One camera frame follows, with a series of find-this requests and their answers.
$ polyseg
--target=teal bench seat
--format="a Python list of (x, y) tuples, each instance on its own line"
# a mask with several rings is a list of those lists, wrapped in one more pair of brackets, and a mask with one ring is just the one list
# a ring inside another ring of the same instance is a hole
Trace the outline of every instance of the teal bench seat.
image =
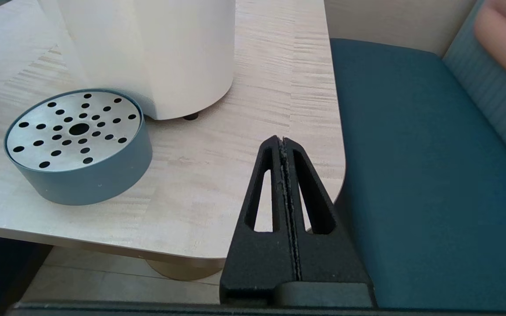
[(506, 144), (442, 60), (332, 39), (342, 194), (381, 308), (506, 311)]

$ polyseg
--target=white cylinder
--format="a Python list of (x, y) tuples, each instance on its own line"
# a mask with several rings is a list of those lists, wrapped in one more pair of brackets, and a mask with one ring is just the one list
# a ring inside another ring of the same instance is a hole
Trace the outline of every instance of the white cylinder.
[(235, 0), (39, 0), (79, 88), (132, 96), (165, 120), (199, 112), (233, 81)]

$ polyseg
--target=center hole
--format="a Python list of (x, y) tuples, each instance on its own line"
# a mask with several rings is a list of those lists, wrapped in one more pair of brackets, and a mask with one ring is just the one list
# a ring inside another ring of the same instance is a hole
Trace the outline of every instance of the center hole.
[(79, 123), (75, 124), (70, 128), (70, 134), (72, 135), (81, 135), (83, 133), (86, 133), (89, 130), (89, 124), (86, 123)]

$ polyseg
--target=striped fabric backrest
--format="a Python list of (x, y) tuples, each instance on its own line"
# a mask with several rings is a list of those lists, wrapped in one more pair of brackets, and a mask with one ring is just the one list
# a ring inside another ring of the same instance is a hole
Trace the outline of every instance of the striped fabric backrest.
[(443, 60), (475, 104), (506, 142), (506, 70), (474, 36), (479, 0), (462, 25)]

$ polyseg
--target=table top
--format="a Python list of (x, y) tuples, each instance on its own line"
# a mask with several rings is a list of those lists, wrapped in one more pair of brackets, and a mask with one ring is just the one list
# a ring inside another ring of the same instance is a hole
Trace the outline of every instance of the table top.
[[(197, 120), (147, 119), (153, 161), (142, 179), (110, 200), (66, 206), (39, 196), (3, 143), (24, 110), (77, 88), (36, 0), (1, 6), (0, 237), (220, 266), (263, 140), (277, 135), (301, 144), (332, 200), (343, 184), (323, 0), (237, 0), (227, 95)], [(271, 226), (268, 217), (257, 221)]]

